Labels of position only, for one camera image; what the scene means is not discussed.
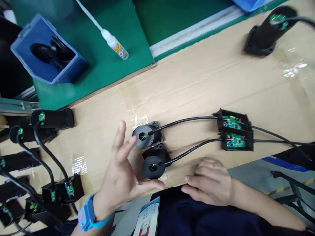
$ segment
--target green workbench surface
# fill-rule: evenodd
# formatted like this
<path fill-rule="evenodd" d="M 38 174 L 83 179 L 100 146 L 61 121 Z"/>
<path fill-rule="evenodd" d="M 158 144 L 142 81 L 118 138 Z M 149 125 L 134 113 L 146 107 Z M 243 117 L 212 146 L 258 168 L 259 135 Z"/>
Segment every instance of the green workbench surface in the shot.
<path fill-rule="evenodd" d="M 87 70 L 74 84 L 53 86 L 34 79 L 42 109 L 62 108 L 154 63 L 131 0 L 85 0 L 82 3 L 100 25 L 121 42 L 129 53 L 129 59 L 123 61 L 109 48 L 99 29 L 75 0 L 12 0 L 20 26 L 30 22 L 36 13 L 41 13 L 89 62 Z"/>
<path fill-rule="evenodd" d="M 150 46 L 230 6 L 231 0 L 133 0 Z"/>

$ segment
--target blue container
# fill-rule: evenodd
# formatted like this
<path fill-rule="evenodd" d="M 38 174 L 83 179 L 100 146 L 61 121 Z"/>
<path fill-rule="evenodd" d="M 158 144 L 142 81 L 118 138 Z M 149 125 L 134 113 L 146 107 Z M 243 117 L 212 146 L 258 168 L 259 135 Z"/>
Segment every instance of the blue container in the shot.
<path fill-rule="evenodd" d="M 58 72 L 53 65 L 42 62 L 36 58 L 30 50 L 30 46 L 34 43 L 42 43 L 50 46 L 50 41 L 53 40 L 54 35 L 75 53 L 75 57 L 61 72 Z M 22 29 L 18 38 L 11 45 L 11 51 L 20 60 L 31 77 L 50 85 L 72 83 L 88 64 L 84 57 L 74 50 L 57 33 L 56 28 L 40 14 L 37 14 L 33 20 Z"/>
<path fill-rule="evenodd" d="M 261 7 L 265 0 L 233 0 L 240 8 L 246 12 L 253 12 Z"/>

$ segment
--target white tube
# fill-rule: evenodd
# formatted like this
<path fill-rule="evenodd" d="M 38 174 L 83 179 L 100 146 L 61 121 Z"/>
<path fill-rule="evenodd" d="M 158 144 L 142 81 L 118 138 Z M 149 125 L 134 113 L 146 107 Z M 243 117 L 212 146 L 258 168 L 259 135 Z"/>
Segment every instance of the white tube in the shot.
<path fill-rule="evenodd" d="M 90 20 L 96 25 L 97 28 L 99 28 L 100 31 L 102 31 L 102 27 L 99 25 L 99 23 L 96 21 L 96 19 L 91 15 L 91 13 L 85 8 L 85 6 L 82 5 L 82 3 L 79 0 L 76 0 L 77 3 L 80 5 L 81 9 L 84 11 L 84 13 L 90 18 Z"/>

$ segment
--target finger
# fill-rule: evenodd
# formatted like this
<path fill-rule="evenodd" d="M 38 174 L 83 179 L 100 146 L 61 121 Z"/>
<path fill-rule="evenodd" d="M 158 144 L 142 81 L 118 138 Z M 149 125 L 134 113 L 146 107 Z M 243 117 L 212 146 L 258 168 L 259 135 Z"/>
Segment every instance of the finger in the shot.
<path fill-rule="evenodd" d="M 155 189 L 165 189 L 165 183 L 158 179 L 141 181 L 136 186 L 135 194 L 138 196 Z"/>
<path fill-rule="evenodd" d="M 225 176 L 222 171 L 216 169 L 210 169 L 205 166 L 198 167 L 195 174 L 200 176 L 206 176 L 214 181 L 220 182 L 220 180 Z"/>
<path fill-rule="evenodd" d="M 192 187 L 190 185 L 184 185 L 181 188 L 181 191 L 191 196 L 191 198 L 194 199 L 195 201 L 201 201 L 201 196 L 195 187 Z"/>
<path fill-rule="evenodd" d="M 209 179 L 205 176 L 195 176 L 195 175 L 186 175 L 185 181 L 192 187 L 196 187 L 202 191 L 206 191 L 209 189 L 215 189 L 219 187 L 219 183 L 217 181 L 214 181 L 212 179 Z"/>
<path fill-rule="evenodd" d="M 202 166 L 208 167 L 210 169 L 224 169 L 224 165 L 222 164 L 222 162 L 214 159 L 211 160 L 203 159 L 198 163 L 198 167 Z"/>
<path fill-rule="evenodd" d="M 183 193 L 188 194 L 195 201 L 205 202 L 205 203 L 209 204 L 209 196 L 205 192 L 203 192 L 203 191 L 201 191 L 195 187 L 192 187 L 190 185 L 184 185 L 181 188 L 181 190 Z"/>
<path fill-rule="evenodd" d="M 119 148 L 116 155 L 116 160 L 119 162 L 126 160 L 129 156 L 131 149 L 135 146 L 136 141 L 137 141 L 136 136 L 132 136 L 129 141 L 125 142 L 125 144 L 122 145 L 121 148 Z"/>
<path fill-rule="evenodd" d="M 124 144 L 126 132 L 126 122 L 120 121 L 116 137 L 112 146 L 113 155 L 115 155 L 119 148 Z"/>

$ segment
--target blue plastic bin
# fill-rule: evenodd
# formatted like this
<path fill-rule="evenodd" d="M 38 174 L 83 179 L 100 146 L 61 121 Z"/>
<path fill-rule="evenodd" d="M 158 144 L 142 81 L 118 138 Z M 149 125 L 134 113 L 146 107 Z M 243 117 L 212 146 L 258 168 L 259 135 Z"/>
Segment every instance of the blue plastic bin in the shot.
<path fill-rule="evenodd" d="M 30 50 L 30 46 L 34 43 L 42 43 L 50 46 L 50 41 L 53 40 L 52 36 L 54 35 L 75 53 L 75 57 L 60 73 L 54 66 L 36 58 Z M 40 14 L 37 14 L 33 20 L 22 29 L 18 38 L 11 45 L 11 51 L 20 60 L 31 77 L 50 85 L 72 83 L 88 64 L 84 57 L 73 49 L 57 33 L 56 28 Z"/>

